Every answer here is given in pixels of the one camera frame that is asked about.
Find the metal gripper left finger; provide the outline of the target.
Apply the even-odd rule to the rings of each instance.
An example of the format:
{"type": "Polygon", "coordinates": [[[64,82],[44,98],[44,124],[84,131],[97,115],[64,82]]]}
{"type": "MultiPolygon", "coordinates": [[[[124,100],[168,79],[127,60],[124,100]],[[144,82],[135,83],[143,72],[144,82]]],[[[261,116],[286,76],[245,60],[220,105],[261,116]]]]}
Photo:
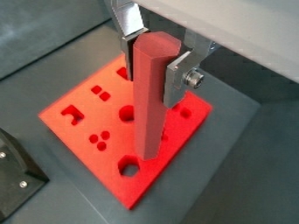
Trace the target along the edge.
{"type": "Polygon", "coordinates": [[[148,32],[139,5],[132,0],[109,0],[116,28],[120,35],[121,50],[125,54],[127,78],[133,79],[133,43],[140,34],[148,32]]]}

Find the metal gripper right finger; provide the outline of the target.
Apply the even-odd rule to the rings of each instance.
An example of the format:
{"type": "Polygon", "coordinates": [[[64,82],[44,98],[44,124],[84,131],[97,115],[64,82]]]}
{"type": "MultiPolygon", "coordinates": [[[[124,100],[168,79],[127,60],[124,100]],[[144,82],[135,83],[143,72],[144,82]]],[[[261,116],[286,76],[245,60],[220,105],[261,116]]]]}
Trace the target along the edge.
{"type": "Polygon", "coordinates": [[[196,89],[204,79],[203,60],[217,49],[217,43],[187,29],[179,56],[168,64],[164,77],[163,104],[169,109],[184,96],[187,88],[196,89]]]}

